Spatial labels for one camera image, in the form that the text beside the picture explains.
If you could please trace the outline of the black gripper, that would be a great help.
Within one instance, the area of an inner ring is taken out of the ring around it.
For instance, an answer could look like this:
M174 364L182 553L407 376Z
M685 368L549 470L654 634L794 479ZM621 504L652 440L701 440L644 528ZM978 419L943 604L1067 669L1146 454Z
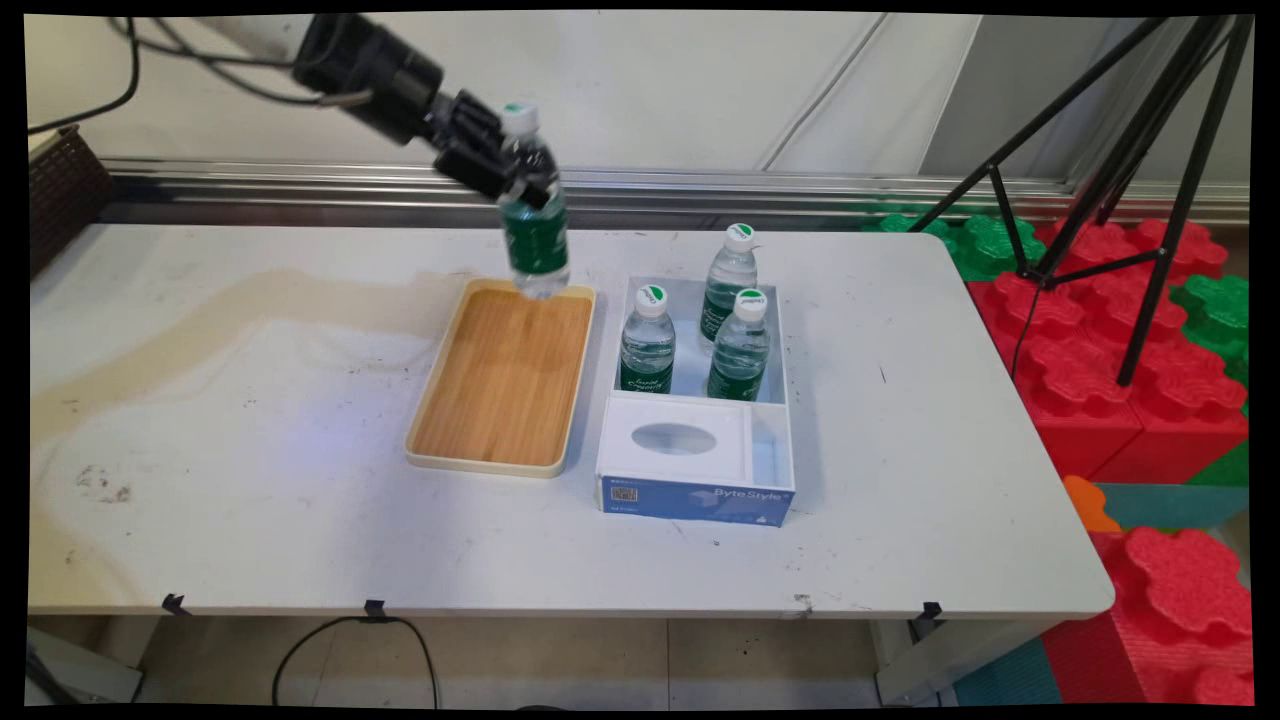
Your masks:
M466 90L453 109L442 92L443 68L365 15L314 15L292 79L398 146L420 138L443 149L434 169L497 205L520 201L541 210L550 201L545 179L453 143L465 137L503 143L500 117Z

